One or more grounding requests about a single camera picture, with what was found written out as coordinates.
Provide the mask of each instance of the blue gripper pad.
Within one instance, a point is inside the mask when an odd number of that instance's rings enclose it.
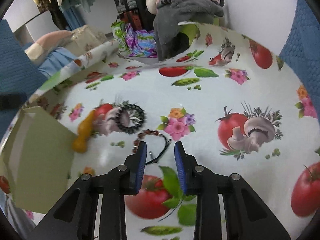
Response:
[[[141,156],[137,173],[136,173],[136,191],[139,192],[142,185],[144,167],[146,166],[146,159],[147,159],[147,144],[145,142],[139,143],[136,154],[140,154]]]
[[[178,147],[177,143],[175,143],[175,145],[174,145],[174,158],[176,160],[180,187],[181,187],[183,193],[186,194],[186,192],[187,192],[186,173],[185,173],[185,170],[183,167],[182,158],[181,158],[179,147]]]

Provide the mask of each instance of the gray sweater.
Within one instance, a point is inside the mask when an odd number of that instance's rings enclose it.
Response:
[[[211,0],[160,0],[157,9],[153,26],[160,61],[175,56],[173,39],[179,33],[179,22],[193,20],[212,24],[214,15],[224,15],[222,7]]]

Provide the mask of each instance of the pea pod print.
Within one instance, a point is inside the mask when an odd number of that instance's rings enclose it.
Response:
[[[99,84],[100,84],[100,82],[95,82],[95,83],[93,83],[93,84],[91,84],[89,86],[86,86],[85,89],[89,89],[89,88],[95,87],[96,85],[99,85]]]
[[[176,82],[172,83],[171,85],[182,87],[182,86],[187,86],[187,85],[190,85],[193,83],[197,83],[199,81],[200,81],[200,78],[183,78],[183,79],[177,80]]]
[[[143,228],[141,232],[145,232],[152,236],[165,236],[180,233],[182,230],[181,227],[153,226]]]
[[[202,53],[204,53],[204,50],[197,51],[196,53],[193,53],[194,57],[199,57]]]
[[[101,78],[100,81],[105,81],[105,80],[110,80],[110,79],[113,79],[113,75],[106,75],[103,78]]]

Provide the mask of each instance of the beaded bracelet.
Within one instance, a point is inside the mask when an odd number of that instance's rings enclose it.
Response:
[[[131,121],[133,122],[133,126],[130,126],[130,127],[126,127],[124,126],[120,119],[121,119],[121,115],[123,114],[124,111],[128,111],[128,110],[134,110],[136,111],[136,114],[135,114],[135,118],[137,120],[132,120]],[[135,133],[136,131],[139,130],[139,128],[142,127],[142,125],[144,124],[144,121],[145,121],[145,115],[144,115],[144,111],[141,109],[140,106],[137,106],[137,105],[131,105],[131,104],[127,104],[125,106],[122,106],[121,109],[119,110],[119,112],[116,114],[116,117],[114,118],[118,128],[122,131],[122,132],[125,132],[125,133],[128,133],[128,134],[133,134]]]
[[[138,133],[137,139],[133,142],[133,149],[132,152],[136,153],[137,149],[138,149],[138,145],[140,143],[140,141],[146,136],[146,135],[155,135],[155,136],[160,136],[162,138],[164,138],[164,149],[160,152],[160,154],[158,155],[158,157],[154,158],[153,157],[153,153],[149,152],[152,160],[149,162],[146,162],[146,165],[148,164],[152,164],[152,163],[157,163],[159,161],[159,159],[162,157],[162,155],[164,154],[164,152],[167,150],[167,148],[169,147],[170,143],[171,143],[171,139],[167,140],[167,138],[162,134],[159,133],[157,130],[152,131],[152,130],[145,130],[145,131],[141,131],[140,133]]]

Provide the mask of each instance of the orange toy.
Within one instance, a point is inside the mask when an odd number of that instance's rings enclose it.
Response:
[[[78,137],[73,141],[72,149],[78,153],[87,151],[87,140],[90,138],[93,130],[93,121],[95,119],[95,110],[92,110],[89,115],[78,126]]]

